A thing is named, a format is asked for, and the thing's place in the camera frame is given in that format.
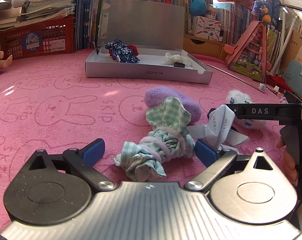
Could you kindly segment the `person's right hand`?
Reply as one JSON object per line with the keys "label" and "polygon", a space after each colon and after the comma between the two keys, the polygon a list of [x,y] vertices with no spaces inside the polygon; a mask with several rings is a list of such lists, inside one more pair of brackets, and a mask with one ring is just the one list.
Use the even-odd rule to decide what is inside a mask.
{"label": "person's right hand", "polygon": [[[276,147],[282,148],[286,146],[282,137],[280,137]],[[284,171],[288,178],[288,180],[294,185],[297,186],[298,184],[298,172],[295,168],[295,160],[291,156],[291,154],[287,151],[287,148],[284,150]]]}

